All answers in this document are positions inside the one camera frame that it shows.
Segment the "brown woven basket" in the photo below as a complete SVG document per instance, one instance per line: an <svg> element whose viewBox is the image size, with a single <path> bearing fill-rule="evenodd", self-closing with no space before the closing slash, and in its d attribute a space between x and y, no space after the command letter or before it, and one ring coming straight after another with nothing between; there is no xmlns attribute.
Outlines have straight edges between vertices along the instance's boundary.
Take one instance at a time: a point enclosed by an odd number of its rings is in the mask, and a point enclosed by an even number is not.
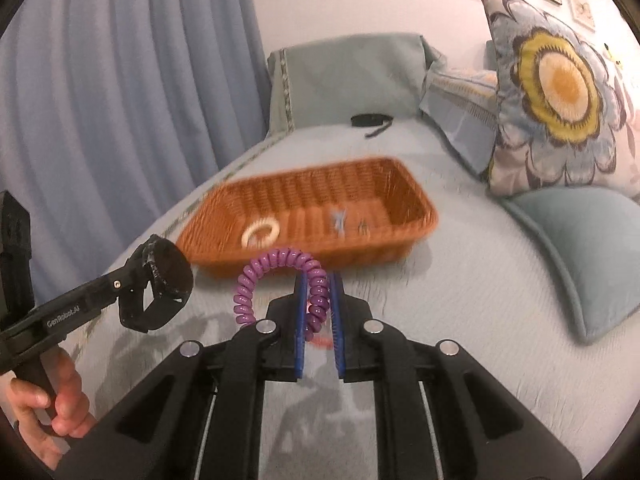
<svg viewBox="0 0 640 480"><path fill-rule="evenodd" d="M344 236L334 228L333 213L340 210L346 211ZM245 229L265 217L280 223L273 247L309 252L326 269L404 258L438 224L436 209L399 160L368 158L221 186L206 197L177 245L192 264L233 277L265 251L241 245Z"/></svg>

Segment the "black handle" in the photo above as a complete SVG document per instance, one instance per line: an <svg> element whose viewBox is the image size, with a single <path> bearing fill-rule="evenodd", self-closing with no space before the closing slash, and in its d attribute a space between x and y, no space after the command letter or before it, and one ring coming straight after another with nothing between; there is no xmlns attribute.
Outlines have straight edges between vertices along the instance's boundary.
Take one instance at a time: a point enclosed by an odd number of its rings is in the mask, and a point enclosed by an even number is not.
<svg viewBox="0 0 640 480"><path fill-rule="evenodd" d="M45 411L47 412L47 415L49 415L49 418L51 420L56 418L58 416L58 413L56 412L56 391L53 389L51 381L49 380L49 376L47 375L47 372L42 365L40 356L31 358L28 361L18 365L16 368L14 368L14 372L15 376L21 381L35 384L47 393L49 399L51 399L51 404L48 408L45 409ZM60 438L60 436L55 431L53 431L53 428L51 426L42 425L42 429L48 435ZM75 443L75 439L71 438L70 436L64 437L64 439L69 444L69 446L73 446L73 444Z"/></svg>

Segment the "light blue bedspread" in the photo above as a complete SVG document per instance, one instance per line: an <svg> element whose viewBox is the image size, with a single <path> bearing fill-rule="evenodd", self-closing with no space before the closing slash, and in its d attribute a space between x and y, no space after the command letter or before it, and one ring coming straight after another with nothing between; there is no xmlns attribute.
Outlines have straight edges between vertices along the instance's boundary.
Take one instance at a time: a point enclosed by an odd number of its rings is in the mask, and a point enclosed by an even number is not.
<svg viewBox="0 0 640 480"><path fill-rule="evenodd" d="M640 398L640 316L583 347L569 331L550 268L519 225L485 194L420 120L397 121L384 134L322 126L268 138L156 222L176 240L185 210L233 170L233 178L369 155L399 157L438 209L440 225L398 264L343 273L348 294L408 338L460 342L577 457L585 473L606 453ZM242 169L236 172L238 165ZM233 283L196 272L187 307L165 328L140 335L120 326L116 306L76 331L65 347L77 357L97 415L103 415L185 339L230 338ZM258 317L292 278L260 282ZM308 346L305 377L268 384L260 478L376 477L372 387L338 382L330 352Z"/></svg>

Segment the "spiral hair tie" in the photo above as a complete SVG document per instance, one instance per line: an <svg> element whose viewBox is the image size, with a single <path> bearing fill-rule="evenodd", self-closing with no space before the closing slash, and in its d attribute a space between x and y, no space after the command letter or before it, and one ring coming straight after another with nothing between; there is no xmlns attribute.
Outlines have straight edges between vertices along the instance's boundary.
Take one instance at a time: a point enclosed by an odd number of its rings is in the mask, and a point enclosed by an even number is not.
<svg viewBox="0 0 640 480"><path fill-rule="evenodd" d="M311 341L326 321L326 313L330 307L329 279L318 260L298 249L272 249L244 266L242 274L238 277L239 285L234 296L234 312L239 314L236 323L244 326L256 322L252 302L255 285L261 277L276 267L295 267L306 272L310 287L310 305L305 316L305 340Z"/></svg>

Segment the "light blue cushion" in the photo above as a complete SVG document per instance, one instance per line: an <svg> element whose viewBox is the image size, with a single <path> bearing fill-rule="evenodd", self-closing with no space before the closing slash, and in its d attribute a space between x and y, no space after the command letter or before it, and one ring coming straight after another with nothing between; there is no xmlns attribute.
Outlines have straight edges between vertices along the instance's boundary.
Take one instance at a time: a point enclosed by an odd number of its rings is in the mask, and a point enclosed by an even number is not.
<svg viewBox="0 0 640 480"><path fill-rule="evenodd" d="M359 34L269 57L270 132L349 124L358 114L417 117L428 67L441 54L418 34Z"/></svg>
<svg viewBox="0 0 640 480"><path fill-rule="evenodd" d="M485 172L494 152L497 85L495 71L451 69L444 56L427 73L420 110L438 125L476 175Z"/></svg>
<svg viewBox="0 0 640 480"><path fill-rule="evenodd" d="M546 247L581 341L595 341L638 309L640 205L600 187L546 188L502 204Z"/></svg>

